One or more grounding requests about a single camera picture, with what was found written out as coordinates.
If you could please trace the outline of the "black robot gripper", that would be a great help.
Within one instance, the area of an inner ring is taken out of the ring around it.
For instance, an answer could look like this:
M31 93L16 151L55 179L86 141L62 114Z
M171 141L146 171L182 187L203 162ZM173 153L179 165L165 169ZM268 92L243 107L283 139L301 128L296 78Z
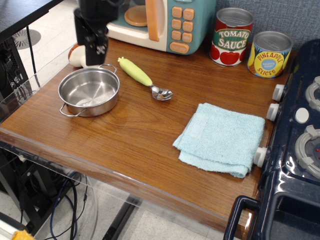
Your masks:
M79 0L73 11L76 39L85 45L87 66L104 63L109 46L107 24L118 18L124 0Z

